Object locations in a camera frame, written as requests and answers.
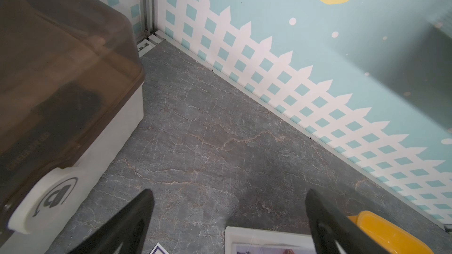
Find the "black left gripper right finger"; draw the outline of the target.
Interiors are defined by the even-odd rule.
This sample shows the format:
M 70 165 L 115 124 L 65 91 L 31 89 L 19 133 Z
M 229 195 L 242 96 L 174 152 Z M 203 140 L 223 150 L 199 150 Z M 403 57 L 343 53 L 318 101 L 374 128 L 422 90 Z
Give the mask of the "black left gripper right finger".
M 305 205 L 318 254 L 338 254 L 338 246 L 347 254 L 387 253 L 316 190 L 308 190 Z

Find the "clear acrylic menu holder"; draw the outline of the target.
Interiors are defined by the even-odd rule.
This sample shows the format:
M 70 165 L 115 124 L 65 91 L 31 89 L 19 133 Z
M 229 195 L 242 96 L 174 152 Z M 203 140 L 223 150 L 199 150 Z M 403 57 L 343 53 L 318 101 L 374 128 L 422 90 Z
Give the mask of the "clear acrylic menu holder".
M 291 234 L 270 230 L 226 227 L 224 252 L 233 254 L 233 244 L 298 246 L 315 249 L 310 235 Z

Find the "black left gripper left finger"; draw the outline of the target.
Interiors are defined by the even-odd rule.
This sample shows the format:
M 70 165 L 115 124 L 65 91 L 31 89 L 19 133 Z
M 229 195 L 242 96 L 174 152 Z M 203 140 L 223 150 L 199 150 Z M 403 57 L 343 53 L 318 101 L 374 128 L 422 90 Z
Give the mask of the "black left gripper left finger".
M 72 254 L 140 254 L 154 209 L 152 190 L 145 189 Z

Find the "pink special menu sheet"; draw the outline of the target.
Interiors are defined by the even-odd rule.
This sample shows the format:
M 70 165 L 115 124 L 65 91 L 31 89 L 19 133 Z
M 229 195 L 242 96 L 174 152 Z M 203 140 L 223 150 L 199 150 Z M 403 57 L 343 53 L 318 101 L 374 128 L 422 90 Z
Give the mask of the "pink special menu sheet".
M 234 254 L 316 254 L 315 249 L 298 246 L 233 244 Z

